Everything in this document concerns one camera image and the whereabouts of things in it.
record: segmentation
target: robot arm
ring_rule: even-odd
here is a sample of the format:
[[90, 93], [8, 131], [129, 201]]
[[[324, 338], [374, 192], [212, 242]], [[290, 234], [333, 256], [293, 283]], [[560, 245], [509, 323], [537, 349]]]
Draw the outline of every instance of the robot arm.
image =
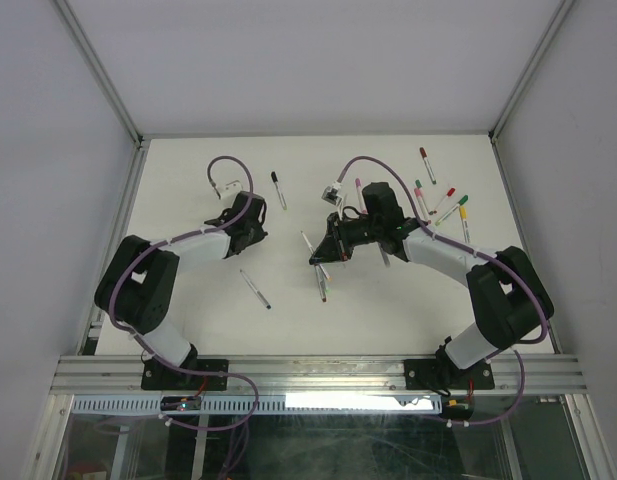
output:
[[[416, 219], [404, 217], [387, 183], [371, 183], [362, 194], [368, 213], [357, 218], [329, 215], [326, 236], [309, 263], [347, 261], [355, 246], [378, 242], [386, 253], [431, 267], [468, 288], [475, 323], [456, 338], [446, 339], [439, 348], [437, 378], [428, 379], [428, 384], [446, 388], [453, 378], [498, 350], [513, 346], [540, 325], [530, 299], [508, 274], [491, 262], [427, 235]], [[522, 250], [508, 247], [480, 251], [511, 268], [537, 297], [546, 318], [553, 315], [550, 297]], [[510, 291], [503, 286], [510, 286]]]
[[[206, 221], [200, 230], [228, 222], [242, 211], [247, 199], [248, 194], [240, 192], [231, 208], [218, 218]], [[116, 320], [130, 325], [162, 358], [194, 369], [197, 350], [181, 336], [167, 315], [175, 277], [206, 262], [238, 255], [259, 243], [267, 235], [263, 230], [265, 219], [265, 200], [252, 195], [246, 214], [227, 229], [196, 235], [149, 254], [124, 282], [117, 296]], [[124, 238], [95, 292], [95, 304], [99, 308], [109, 313], [110, 297], [119, 278], [149, 246], [149, 241], [134, 235]]]

